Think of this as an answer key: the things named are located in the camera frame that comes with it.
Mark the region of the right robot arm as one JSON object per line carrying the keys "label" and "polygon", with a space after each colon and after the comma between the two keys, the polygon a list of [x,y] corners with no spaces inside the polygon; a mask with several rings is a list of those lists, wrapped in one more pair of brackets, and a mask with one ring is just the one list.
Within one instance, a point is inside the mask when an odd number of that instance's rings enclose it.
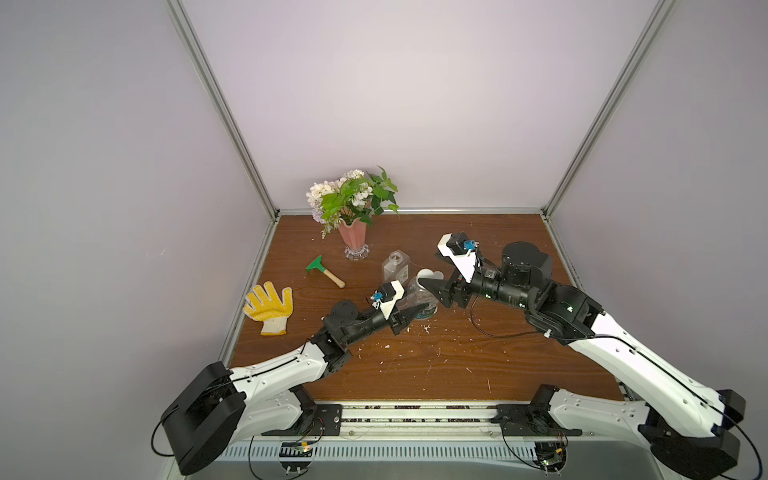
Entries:
{"label": "right robot arm", "polygon": [[545,390],[546,417],[561,430],[587,430],[649,451],[688,479],[724,477],[738,464],[746,401],[715,390],[673,367],[578,288],[553,280],[552,258],[529,242],[513,242],[499,266],[488,266],[477,242],[448,233],[437,255],[453,265],[447,280],[423,286],[446,307],[485,298],[519,308],[538,333],[586,356],[630,390],[636,401]]}

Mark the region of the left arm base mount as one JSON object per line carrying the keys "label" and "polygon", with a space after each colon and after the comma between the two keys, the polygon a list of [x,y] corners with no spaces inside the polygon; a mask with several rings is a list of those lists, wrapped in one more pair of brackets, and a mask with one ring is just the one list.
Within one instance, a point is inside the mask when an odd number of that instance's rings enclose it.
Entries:
{"label": "left arm base mount", "polygon": [[319,404],[303,412],[296,422],[282,430],[262,433],[263,437],[302,437],[340,435],[343,406],[341,404]]}

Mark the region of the round clear bottle front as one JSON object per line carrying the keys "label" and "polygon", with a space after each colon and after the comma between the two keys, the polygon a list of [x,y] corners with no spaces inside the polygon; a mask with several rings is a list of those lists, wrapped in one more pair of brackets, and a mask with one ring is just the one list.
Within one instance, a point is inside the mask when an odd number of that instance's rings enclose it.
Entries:
{"label": "round clear bottle front", "polygon": [[433,317],[438,310],[439,302],[433,294],[420,285],[419,279],[414,277],[407,285],[404,299],[399,302],[400,309],[408,309],[421,304],[425,304],[426,307],[418,313],[415,317],[416,320],[427,320]]}

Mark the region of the white cap small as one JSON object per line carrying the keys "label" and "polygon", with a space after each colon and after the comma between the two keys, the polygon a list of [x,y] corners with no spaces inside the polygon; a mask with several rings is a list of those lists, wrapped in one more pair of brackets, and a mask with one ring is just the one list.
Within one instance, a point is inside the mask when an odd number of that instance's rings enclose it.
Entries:
{"label": "white cap small", "polygon": [[420,269],[417,274],[416,278],[418,280],[421,279],[435,279],[435,280],[443,280],[444,274],[439,270],[431,270],[431,269]]}

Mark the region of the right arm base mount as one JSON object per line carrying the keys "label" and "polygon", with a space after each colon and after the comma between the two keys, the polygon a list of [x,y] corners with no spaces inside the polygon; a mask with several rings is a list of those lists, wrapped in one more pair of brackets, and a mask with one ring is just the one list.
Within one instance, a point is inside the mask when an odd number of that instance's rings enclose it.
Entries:
{"label": "right arm base mount", "polygon": [[581,429],[566,429],[543,408],[532,404],[499,404],[490,420],[504,435],[520,437],[581,436]]}

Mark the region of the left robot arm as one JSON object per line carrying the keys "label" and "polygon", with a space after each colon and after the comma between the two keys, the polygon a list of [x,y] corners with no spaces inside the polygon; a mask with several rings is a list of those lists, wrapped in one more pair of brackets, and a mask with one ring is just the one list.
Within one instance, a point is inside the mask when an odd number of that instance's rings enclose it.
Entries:
{"label": "left robot arm", "polygon": [[425,308],[385,302],[360,311],[341,301],[292,351],[247,367],[228,369],[217,361],[203,368],[159,422],[180,473],[199,472],[244,438],[308,428],[316,405],[304,384],[338,372],[352,357],[351,345],[385,329],[399,334]]}

